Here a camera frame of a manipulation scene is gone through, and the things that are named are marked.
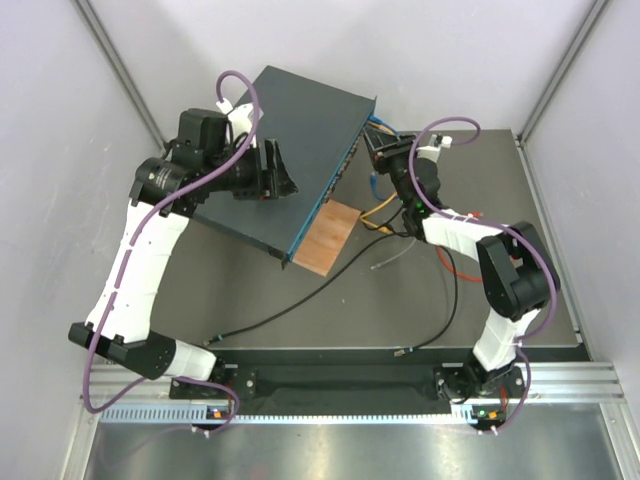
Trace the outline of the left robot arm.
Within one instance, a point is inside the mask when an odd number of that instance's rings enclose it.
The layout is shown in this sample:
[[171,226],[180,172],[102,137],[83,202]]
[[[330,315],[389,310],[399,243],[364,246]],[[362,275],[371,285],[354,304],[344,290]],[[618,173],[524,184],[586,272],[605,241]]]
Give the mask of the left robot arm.
[[189,377],[209,397],[224,390],[227,374],[215,354],[152,331],[151,313],[177,241],[211,194],[261,201],[297,193],[277,141],[249,135],[259,115],[227,101],[181,114],[168,153],[135,172],[108,280],[86,320],[71,326],[70,341],[149,380]]

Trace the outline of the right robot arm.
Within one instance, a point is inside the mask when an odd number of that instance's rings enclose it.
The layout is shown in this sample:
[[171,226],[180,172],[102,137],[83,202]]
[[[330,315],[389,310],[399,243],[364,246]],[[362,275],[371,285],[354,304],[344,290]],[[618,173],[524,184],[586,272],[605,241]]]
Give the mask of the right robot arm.
[[456,145],[452,137],[429,130],[401,134],[371,121],[363,138],[374,171],[395,189],[407,234],[478,266],[489,310],[461,379],[464,396],[490,395],[519,358],[533,320],[541,312],[555,314],[561,283],[549,254],[528,222],[489,222],[441,201],[438,161]]

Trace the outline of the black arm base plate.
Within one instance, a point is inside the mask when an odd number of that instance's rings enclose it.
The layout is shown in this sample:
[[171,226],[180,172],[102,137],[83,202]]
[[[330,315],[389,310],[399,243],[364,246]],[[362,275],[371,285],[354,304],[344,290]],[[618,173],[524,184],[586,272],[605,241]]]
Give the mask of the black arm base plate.
[[232,389],[242,415],[365,416],[436,414],[463,398],[516,399],[524,392],[517,367],[476,386],[461,366],[221,365],[209,379]]

